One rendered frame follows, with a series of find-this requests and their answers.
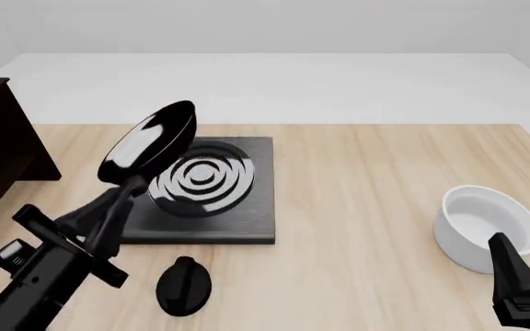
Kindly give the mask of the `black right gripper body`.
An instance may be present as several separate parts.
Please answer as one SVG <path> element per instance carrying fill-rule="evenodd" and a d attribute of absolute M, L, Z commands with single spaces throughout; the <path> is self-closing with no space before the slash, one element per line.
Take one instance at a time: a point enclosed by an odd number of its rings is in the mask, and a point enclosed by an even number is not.
<path fill-rule="evenodd" d="M 530 297 L 492 295 L 493 310 L 502 326 L 530 326 Z"/>

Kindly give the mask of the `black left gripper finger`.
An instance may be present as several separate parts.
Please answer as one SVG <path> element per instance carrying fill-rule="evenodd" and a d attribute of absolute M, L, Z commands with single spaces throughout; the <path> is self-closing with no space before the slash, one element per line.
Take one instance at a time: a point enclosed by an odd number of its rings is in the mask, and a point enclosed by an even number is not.
<path fill-rule="evenodd" d="M 107 189 L 85 206 L 58 217 L 55 223 L 67 238 L 98 236 L 115 218 L 114 204 L 118 197 L 118 188 Z"/>

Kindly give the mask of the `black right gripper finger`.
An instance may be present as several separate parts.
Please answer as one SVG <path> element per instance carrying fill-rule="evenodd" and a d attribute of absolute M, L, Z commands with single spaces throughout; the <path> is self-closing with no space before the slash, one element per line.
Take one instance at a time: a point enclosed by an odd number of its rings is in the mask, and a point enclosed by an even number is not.
<path fill-rule="evenodd" d="M 493 267 L 493 301 L 530 298 L 530 267 L 504 233 L 488 241 Z"/>

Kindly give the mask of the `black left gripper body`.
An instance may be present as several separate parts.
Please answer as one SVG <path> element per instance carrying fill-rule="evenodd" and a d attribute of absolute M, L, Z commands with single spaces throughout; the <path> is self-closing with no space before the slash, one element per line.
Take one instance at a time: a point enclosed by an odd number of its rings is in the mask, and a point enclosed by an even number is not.
<path fill-rule="evenodd" d="M 26 264 L 13 277 L 38 278 L 44 288 L 78 288 L 88 275 L 94 275 L 118 289 L 128 274 L 109 262 L 118 255 L 121 233 L 126 223 L 127 203 L 102 212 L 81 214 L 75 219 L 93 225 L 92 231 L 79 239 L 77 230 L 66 223 L 50 220 L 36 206 L 27 204 L 12 219 L 42 241 Z"/>

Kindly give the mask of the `black frying pan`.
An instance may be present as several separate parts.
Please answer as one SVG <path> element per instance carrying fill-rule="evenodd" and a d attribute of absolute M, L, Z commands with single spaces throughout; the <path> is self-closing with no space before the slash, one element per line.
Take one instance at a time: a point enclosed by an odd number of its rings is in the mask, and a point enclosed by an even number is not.
<path fill-rule="evenodd" d="M 98 179 L 116 187 L 106 202 L 101 225 L 86 237 L 91 255 L 118 255 L 133 205 L 131 197 L 145 193 L 153 178 L 178 161 L 190 147 L 196 129 L 194 104 L 178 101 L 149 115 L 110 149 L 98 168 Z"/>

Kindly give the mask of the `white round bowl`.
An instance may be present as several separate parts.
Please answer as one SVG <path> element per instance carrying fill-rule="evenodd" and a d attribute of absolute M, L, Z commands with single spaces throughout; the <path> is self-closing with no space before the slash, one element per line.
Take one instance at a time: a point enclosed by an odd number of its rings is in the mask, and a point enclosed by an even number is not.
<path fill-rule="evenodd" d="M 488 241 L 505 234 L 520 256 L 530 255 L 530 211 L 496 189 L 462 185 L 444 193 L 433 235 L 456 264 L 481 274 L 493 272 Z"/>

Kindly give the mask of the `round black stove knob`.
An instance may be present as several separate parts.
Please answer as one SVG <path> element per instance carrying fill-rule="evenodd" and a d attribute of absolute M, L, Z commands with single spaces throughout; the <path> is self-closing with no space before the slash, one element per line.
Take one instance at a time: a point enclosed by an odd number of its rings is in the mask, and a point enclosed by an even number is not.
<path fill-rule="evenodd" d="M 170 316 L 196 314 L 208 302 L 212 279 L 208 270 L 194 258 L 182 256 L 163 272 L 156 284 L 156 299 Z"/>

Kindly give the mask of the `flat black stove plate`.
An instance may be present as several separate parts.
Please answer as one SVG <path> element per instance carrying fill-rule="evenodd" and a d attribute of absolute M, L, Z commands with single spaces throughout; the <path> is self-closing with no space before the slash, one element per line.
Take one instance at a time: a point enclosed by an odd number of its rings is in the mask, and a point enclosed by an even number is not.
<path fill-rule="evenodd" d="M 135 198 L 125 245 L 272 245 L 271 137 L 198 137 Z"/>

